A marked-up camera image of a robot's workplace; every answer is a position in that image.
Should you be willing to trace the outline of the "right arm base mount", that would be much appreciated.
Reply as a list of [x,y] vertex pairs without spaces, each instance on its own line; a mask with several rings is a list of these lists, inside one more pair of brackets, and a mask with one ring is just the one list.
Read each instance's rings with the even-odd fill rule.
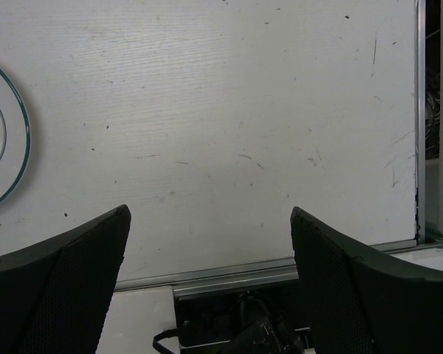
[[177,339],[180,353],[313,353],[305,311],[294,285],[178,296],[176,326],[158,333],[152,346]]

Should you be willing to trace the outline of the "white plate green rim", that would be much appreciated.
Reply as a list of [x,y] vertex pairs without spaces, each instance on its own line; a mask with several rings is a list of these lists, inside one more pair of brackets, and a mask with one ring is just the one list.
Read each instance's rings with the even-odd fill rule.
[[0,68],[0,203],[18,186],[31,154],[30,117],[16,86]]

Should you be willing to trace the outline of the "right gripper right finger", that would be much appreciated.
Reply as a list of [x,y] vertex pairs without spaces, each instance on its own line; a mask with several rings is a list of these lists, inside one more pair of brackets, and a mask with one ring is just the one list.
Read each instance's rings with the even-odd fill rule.
[[298,206],[290,223],[316,353],[443,353],[443,271],[378,251]]

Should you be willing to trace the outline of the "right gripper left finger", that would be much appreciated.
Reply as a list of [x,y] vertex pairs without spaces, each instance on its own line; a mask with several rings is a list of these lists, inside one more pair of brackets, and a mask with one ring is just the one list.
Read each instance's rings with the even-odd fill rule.
[[0,256],[0,353],[95,353],[130,225],[121,205]]

